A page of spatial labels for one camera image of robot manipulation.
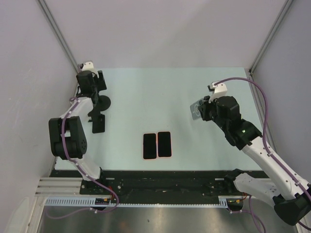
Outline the grey case phone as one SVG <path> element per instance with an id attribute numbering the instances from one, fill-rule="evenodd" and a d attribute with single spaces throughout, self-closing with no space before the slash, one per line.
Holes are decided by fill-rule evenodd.
<path id="1" fill-rule="evenodd" d="M 201 113 L 198 107 L 200 106 L 200 104 L 202 104 L 202 102 L 203 99 L 199 99 L 190 106 L 191 117 L 193 120 L 198 120 L 201 118 Z"/>

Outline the black round-base phone stand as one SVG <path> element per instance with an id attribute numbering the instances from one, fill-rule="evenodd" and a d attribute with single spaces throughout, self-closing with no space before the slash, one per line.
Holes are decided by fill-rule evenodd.
<path id="1" fill-rule="evenodd" d="M 93 109 L 88 113 L 89 117 L 94 117 L 99 115 L 101 112 L 107 110 L 111 105 L 111 100 L 108 96 L 99 95 L 95 103 L 93 104 Z"/>

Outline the black square-base phone stand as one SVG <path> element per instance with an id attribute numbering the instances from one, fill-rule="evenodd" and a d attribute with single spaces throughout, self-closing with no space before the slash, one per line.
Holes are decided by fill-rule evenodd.
<path id="1" fill-rule="evenodd" d="M 105 132 L 105 115 L 99 114 L 97 116 L 92 116 L 88 122 L 92 123 L 93 134 Z"/>

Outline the pink case phone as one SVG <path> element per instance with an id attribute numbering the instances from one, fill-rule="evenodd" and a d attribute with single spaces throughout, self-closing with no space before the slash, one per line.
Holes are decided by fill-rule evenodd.
<path id="1" fill-rule="evenodd" d="M 153 160 L 157 158 L 156 134 L 146 133 L 143 135 L 143 159 Z"/>
<path id="2" fill-rule="evenodd" d="M 157 133 L 157 149 L 160 158 L 170 158 L 172 156 L 172 140 L 170 132 Z"/>

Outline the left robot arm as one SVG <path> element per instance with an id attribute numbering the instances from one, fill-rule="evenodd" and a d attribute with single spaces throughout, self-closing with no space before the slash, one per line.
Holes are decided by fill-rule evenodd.
<path id="1" fill-rule="evenodd" d="M 111 100 L 99 94 L 107 89 L 101 70 L 81 71 L 76 78 L 78 92 L 70 99 L 70 108 L 60 117 L 49 120 L 51 151 L 53 156 L 72 163 L 84 180 L 92 180 L 90 188 L 102 194 L 107 190 L 107 181 L 100 178 L 99 165 L 87 158 L 88 143 L 82 122 L 91 123 L 93 134 L 105 132 L 102 112 L 111 106 Z"/>

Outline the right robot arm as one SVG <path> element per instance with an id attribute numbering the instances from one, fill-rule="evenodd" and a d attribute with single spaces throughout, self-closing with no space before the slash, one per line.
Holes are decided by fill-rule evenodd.
<path id="1" fill-rule="evenodd" d="M 260 130 L 240 114 L 240 106 L 231 96 L 213 101 L 206 96 L 198 102 L 203 121 L 213 121 L 230 145 L 248 155 L 272 181 L 268 185 L 243 171 L 224 182 L 230 195 L 239 191 L 255 196 L 273 207 L 287 224 L 296 225 L 311 210 L 311 184 L 294 172 L 263 139 Z"/>

